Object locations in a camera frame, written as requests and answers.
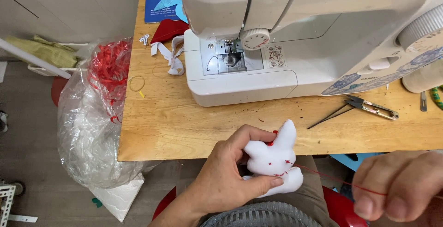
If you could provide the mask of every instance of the white plush rabbit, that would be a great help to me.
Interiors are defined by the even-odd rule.
[[[286,120],[280,127],[274,142],[266,145],[259,140],[250,140],[243,149],[249,156],[248,170],[254,176],[278,176],[283,179],[283,185],[272,188],[260,196],[270,196],[277,193],[296,191],[303,183],[303,175],[299,167],[292,167],[296,161],[294,144],[296,142],[296,127],[291,120]],[[243,176],[248,180],[252,176]]]

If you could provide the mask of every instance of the rabbit ear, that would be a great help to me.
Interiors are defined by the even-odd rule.
[[[287,119],[278,130],[277,137],[274,140],[274,145],[292,149],[296,142],[296,138],[297,132],[294,122]]]
[[[243,150],[251,158],[260,158],[266,156],[267,145],[260,140],[250,140]]]

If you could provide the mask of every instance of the wooden table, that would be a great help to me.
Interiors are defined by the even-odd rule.
[[[420,111],[420,95],[404,89],[400,81],[358,93],[370,102],[400,114],[396,121],[353,109],[307,129],[344,104],[345,96],[302,97],[204,108],[195,103],[186,75],[169,75],[168,61],[138,41],[153,36],[158,24],[144,23],[145,0],[139,0],[129,77],[121,128],[119,161],[206,158],[218,140],[227,139],[238,127],[250,124],[269,131],[286,119],[297,128],[296,155],[394,150],[443,149],[443,111],[428,93],[428,111]]]

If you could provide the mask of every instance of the white sewing machine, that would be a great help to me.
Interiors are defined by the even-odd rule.
[[[183,0],[201,106],[361,92],[443,54],[443,0]]]

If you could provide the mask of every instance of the wall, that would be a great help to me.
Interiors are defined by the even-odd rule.
[[[0,38],[38,34],[50,41],[88,43],[96,38],[132,36],[137,3],[138,0],[0,0]]]

